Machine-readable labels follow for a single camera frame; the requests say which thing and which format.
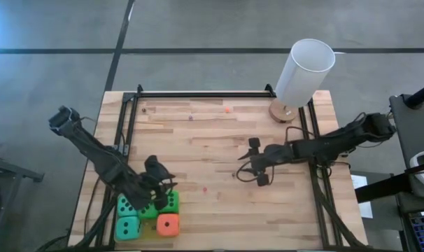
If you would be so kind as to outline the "white lamp with wooden base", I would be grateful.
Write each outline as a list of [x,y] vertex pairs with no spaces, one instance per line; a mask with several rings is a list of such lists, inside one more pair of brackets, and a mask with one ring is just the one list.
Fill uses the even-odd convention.
[[309,100],[336,62],[333,49],[313,38],[297,41],[290,49],[269,106],[269,115],[277,123],[290,123]]

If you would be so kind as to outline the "black equipment cart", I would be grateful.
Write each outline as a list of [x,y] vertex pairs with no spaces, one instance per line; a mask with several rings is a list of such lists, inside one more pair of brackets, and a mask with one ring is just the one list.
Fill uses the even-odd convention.
[[391,97],[389,101],[406,169],[399,175],[358,188],[355,194],[360,203],[396,196],[407,248],[419,252],[414,244],[409,214],[424,211],[424,185],[415,177],[424,172],[424,164],[410,168],[409,161],[424,151],[424,88],[414,94]]

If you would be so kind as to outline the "yellow translucent plastic bin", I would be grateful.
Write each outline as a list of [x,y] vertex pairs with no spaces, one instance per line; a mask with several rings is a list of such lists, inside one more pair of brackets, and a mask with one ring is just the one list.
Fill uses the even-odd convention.
[[152,226],[156,226],[157,218],[155,218],[155,219],[140,219],[140,221],[141,221],[141,236],[138,239],[150,240],[150,239],[159,239],[159,238],[169,238],[169,237],[161,237],[161,236],[158,235],[157,230],[151,229]]

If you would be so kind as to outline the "white paper sheet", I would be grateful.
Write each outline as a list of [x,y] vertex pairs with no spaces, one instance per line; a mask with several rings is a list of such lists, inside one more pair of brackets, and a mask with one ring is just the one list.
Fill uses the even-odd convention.
[[[351,179],[355,189],[367,185],[367,178],[365,176],[351,175]],[[362,218],[373,218],[372,206],[370,202],[359,203],[358,206]]]

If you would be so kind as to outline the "green foam die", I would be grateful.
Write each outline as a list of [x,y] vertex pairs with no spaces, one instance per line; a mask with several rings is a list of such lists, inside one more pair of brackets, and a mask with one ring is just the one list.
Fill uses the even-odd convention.
[[155,219],[158,217],[159,211],[155,208],[153,203],[150,203],[147,206],[139,209],[137,214],[140,219]]
[[173,190],[170,193],[167,194],[168,203],[167,205],[160,209],[159,212],[163,214],[172,213],[172,214],[178,214],[179,213],[179,194],[178,191]]

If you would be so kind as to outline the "black metal floor stand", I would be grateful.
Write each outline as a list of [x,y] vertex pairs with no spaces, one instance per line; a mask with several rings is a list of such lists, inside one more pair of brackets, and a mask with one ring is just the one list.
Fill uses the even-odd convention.
[[22,179],[29,178],[40,183],[44,174],[30,169],[19,167],[0,158],[0,229],[6,222],[8,209],[13,204]]

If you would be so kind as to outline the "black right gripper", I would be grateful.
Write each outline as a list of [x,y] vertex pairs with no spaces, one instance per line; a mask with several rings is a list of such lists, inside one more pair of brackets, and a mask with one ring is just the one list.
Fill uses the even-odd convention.
[[267,167],[273,167],[292,161],[292,148],[290,145],[270,144],[260,152],[259,147],[261,144],[258,138],[250,138],[248,142],[250,146],[248,152],[239,157],[238,160],[250,158],[251,168],[243,168],[240,169],[239,172],[258,174],[258,172],[265,170]]

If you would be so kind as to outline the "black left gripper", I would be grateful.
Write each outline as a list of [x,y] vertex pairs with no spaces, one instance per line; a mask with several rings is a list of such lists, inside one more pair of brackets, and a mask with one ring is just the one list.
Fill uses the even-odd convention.
[[145,188],[155,192],[156,198],[163,198],[167,192],[171,192],[177,185],[173,182],[175,176],[157,159],[156,155],[150,155],[144,162],[145,172],[142,173]]

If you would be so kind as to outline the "orange foam die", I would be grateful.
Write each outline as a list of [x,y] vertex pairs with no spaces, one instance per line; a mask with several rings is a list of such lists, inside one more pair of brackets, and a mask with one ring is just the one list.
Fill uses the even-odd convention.
[[157,217],[156,230],[161,237],[175,237],[180,233],[180,217],[177,213],[162,213]]

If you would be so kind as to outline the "teal foam die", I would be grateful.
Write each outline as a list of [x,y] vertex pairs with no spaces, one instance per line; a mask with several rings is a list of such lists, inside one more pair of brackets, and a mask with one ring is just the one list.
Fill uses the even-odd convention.
[[137,216],[137,210],[129,203],[128,199],[123,195],[118,195],[117,213],[120,218],[128,216]]
[[115,240],[129,241],[141,236],[141,221],[138,216],[125,216],[117,220],[115,225]]

